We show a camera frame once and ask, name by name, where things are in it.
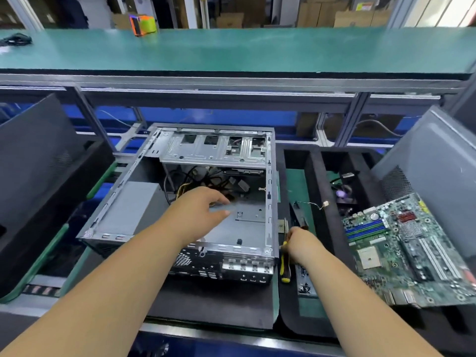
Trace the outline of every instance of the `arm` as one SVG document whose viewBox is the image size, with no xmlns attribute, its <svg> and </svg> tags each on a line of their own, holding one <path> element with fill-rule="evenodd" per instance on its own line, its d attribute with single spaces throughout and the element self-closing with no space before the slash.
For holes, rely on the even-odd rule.
<svg viewBox="0 0 476 357">
<path fill-rule="evenodd" d="M 0 357 L 126 356 L 180 250 L 228 215 L 206 187 L 185 193 L 23 332 Z"/>
<path fill-rule="evenodd" d="M 349 357 L 441 357 L 310 232 L 293 227 L 287 250 L 306 268 Z"/>
</svg>

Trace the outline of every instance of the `black cable bundle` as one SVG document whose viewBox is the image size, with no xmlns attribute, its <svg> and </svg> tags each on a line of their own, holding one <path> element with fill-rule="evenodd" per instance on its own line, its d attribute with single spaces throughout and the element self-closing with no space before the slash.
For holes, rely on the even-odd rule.
<svg viewBox="0 0 476 357">
<path fill-rule="evenodd" d="M 30 45 L 32 42 L 31 37 L 18 32 L 0 40 L 0 46 L 25 46 Z"/>
</svg>

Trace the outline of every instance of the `green circuit board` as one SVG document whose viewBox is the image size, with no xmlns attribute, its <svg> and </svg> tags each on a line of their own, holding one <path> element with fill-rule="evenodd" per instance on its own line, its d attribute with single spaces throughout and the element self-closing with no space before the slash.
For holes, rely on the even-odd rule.
<svg viewBox="0 0 476 357">
<path fill-rule="evenodd" d="M 357 274 L 390 306 L 476 302 L 476 279 L 416 193 L 343 220 Z"/>
</svg>

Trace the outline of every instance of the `hand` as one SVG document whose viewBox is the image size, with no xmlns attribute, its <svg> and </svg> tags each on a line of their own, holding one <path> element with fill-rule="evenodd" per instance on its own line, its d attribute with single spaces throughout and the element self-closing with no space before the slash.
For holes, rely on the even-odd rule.
<svg viewBox="0 0 476 357">
<path fill-rule="evenodd" d="M 199 186 L 184 193 L 172 203 L 157 223 L 172 231 L 185 247 L 204 237 L 223 219 L 230 215 L 229 210 L 211 213 L 211 203 L 229 204 L 230 201 L 219 191 Z"/>
<path fill-rule="evenodd" d="M 308 230 L 293 227 L 286 235 L 288 243 L 281 247 L 304 268 L 316 258 L 317 251 L 324 248 L 319 239 Z"/>
</svg>

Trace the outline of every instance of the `forearm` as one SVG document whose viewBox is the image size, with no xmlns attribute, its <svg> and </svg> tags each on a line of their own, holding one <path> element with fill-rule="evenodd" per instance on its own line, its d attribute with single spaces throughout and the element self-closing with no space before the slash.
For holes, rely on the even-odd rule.
<svg viewBox="0 0 476 357">
<path fill-rule="evenodd" d="M 349 357 L 441 356 L 340 260 L 313 248 L 305 268 Z"/>
<path fill-rule="evenodd" d="M 137 234 L 1 357 L 126 356 L 180 251 L 178 240 L 160 221 Z"/>
</svg>

